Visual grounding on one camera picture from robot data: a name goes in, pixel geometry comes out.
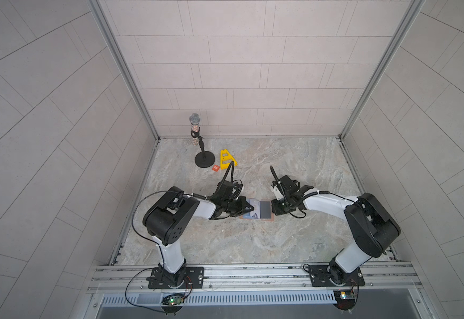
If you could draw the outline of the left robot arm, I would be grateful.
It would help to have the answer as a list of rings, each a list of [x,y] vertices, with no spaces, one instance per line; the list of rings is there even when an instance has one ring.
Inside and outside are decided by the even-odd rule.
[[[187,194],[174,186],[145,213],[142,224],[160,247],[161,268],[175,285],[182,280],[186,259],[182,255],[180,237],[192,218],[221,220],[240,217],[254,210],[240,194],[240,183],[220,182],[214,194]]]

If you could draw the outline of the black VIP credit card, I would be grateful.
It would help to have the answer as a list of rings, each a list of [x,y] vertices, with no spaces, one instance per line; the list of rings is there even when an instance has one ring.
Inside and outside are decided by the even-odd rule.
[[[260,219],[272,219],[271,202],[259,202],[259,216]]]

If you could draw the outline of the white credit card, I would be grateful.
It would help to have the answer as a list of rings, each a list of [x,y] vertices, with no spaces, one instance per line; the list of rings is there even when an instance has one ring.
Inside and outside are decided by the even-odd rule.
[[[247,212],[243,215],[244,219],[260,219],[259,202],[257,199],[247,199]]]

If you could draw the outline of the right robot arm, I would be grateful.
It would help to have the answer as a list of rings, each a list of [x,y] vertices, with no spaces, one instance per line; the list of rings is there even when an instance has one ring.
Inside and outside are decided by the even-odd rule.
[[[339,252],[328,264],[326,275],[330,282],[342,286],[350,275],[365,262],[378,258],[401,234],[395,219],[379,200],[370,193],[345,197],[330,191],[302,186],[289,176],[272,173],[275,199],[271,201],[275,215],[292,215],[299,210],[319,211],[347,221],[353,242]]]

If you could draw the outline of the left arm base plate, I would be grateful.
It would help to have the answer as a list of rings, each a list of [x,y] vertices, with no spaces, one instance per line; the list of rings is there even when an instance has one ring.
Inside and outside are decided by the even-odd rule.
[[[152,270],[150,277],[148,277],[148,288],[151,290],[202,288],[204,271],[203,267],[182,267],[176,273],[170,273],[159,265]]]

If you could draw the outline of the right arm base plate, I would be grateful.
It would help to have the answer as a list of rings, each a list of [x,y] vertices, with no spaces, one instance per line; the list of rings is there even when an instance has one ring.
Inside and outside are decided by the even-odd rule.
[[[347,273],[338,266],[304,264],[303,270],[309,274],[313,287],[363,287],[365,285],[359,268],[352,273]]]

